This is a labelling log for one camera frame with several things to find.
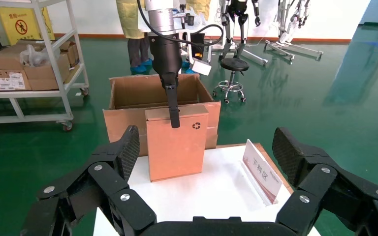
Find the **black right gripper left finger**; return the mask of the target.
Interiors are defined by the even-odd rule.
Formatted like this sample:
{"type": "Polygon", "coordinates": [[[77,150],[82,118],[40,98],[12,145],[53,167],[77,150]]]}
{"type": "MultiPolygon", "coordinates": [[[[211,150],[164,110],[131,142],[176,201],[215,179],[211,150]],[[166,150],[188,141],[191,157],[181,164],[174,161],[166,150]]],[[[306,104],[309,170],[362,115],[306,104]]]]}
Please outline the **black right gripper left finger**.
{"type": "Polygon", "coordinates": [[[87,213],[100,209],[121,236],[140,236],[157,222],[128,180],[140,152],[138,127],[99,146],[78,169],[43,186],[23,226],[23,236],[70,236],[87,213]]]}

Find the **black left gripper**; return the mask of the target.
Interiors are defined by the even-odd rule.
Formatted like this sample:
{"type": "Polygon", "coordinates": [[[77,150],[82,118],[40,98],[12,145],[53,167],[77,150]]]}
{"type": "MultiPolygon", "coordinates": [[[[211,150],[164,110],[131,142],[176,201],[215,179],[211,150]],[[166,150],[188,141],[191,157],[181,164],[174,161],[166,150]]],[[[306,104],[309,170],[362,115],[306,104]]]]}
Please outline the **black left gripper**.
{"type": "Polygon", "coordinates": [[[172,128],[180,127],[179,108],[177,98],[178,72],[181,70],[182,58],[180,45],[176,41],[149,34],[150,51],[153,55],[152,66],[161,76],[169,107],[172,128]]]}

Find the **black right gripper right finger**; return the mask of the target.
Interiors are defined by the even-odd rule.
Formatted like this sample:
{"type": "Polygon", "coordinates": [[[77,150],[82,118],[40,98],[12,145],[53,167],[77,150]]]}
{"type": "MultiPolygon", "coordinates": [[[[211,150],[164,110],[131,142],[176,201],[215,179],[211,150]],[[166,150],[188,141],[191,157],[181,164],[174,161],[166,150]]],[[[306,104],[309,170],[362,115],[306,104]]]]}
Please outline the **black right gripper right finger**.
{"type": "Polygon", "coordinates": [[[307,235],[323,210],[357,236],[378,236],[378,185],[341,168],[323,149],[275,130],[272,151],[294,189],[276,222],[307,235]]]}

